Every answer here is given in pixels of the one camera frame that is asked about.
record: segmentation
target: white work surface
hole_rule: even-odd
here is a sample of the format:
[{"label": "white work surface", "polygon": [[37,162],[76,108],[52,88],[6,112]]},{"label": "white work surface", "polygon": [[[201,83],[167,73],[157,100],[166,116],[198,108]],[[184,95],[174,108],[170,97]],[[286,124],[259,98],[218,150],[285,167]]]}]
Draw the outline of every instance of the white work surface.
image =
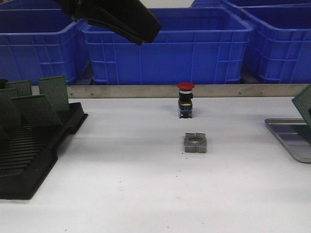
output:
[{"label": "white work surface", "polygon": [[[310,233],[311,165],[265,126],[291,98],[80,101],[89,113],[30,201],[0,200],[1,233]],[[208,152],[184,153],[185,133]]]}]

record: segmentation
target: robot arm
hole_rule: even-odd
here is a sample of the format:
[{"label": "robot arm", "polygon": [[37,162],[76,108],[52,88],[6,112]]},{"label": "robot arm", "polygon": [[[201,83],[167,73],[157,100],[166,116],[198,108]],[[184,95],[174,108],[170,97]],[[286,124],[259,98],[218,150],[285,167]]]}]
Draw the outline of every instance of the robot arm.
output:
[{"label": "robot arm", "polygon": [[139,0],[54,0],[78,21],[105,27],[133,43],[152,43],[161,29],[155,15]]}]

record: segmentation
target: stainless steel edge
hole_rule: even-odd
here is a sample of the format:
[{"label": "stainless steel edge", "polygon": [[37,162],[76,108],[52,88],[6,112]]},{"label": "stainless steel edge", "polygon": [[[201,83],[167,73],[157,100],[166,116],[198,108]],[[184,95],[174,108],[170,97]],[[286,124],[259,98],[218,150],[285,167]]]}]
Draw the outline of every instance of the stainless steel edge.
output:
[{"label": "stainless steel edge", "polygon": [[[293,97],[307,84],[197,85],[194,97]],[[33,94],[39,94],[33,86]],[[177,98],[176,85],[68,86],[74,99]]]}]

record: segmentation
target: black plastic tray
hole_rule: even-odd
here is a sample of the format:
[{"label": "black plastic tray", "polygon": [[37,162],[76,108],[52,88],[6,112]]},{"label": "black plastic tray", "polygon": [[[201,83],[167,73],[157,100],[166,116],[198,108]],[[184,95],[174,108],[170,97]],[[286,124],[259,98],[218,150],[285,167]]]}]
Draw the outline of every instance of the black plastic tray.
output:
[{"label": "black plastic tray", "polygon": [[0,141],[0,199],[31,199],[57,161],[58,145],[87,117],[81,103],[58,115],[62,126],[5,130],[10,140]]}]

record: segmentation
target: green panel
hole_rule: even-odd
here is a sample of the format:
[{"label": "green panel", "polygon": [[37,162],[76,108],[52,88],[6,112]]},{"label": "green panel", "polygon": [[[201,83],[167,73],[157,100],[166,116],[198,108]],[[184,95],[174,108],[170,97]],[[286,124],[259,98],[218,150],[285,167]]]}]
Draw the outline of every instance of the green panel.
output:
[{"label": "green panel", "polygon": [[295,96],[292,101],[306,124],[311,128],[311,116],[309,114],[309,109],[311,108],[311,84]]},{"label": "green panel", "polygon": [[62,125],[45,95],[17,97],[12,101],[32,127]]},{"label": "green panel", "polygon": [[4,129],[20,126],[20,112],[11,101],[11,98],[17,97],[16,88],[0,90],[0,127]]},{"label": "green panel", "polygon": [[5,83],[5,88],[16,88],[18,96],[32,96],[31,80],[23,80]]},{"label": "green panel", "polygon": [[39,79],[40,94],[45,95],[57,112],[69,112],[65,76]]},{"label": "green panel", "polygon": [[9,136],[0,128],[0,141],[1,140],[9,140]]}]

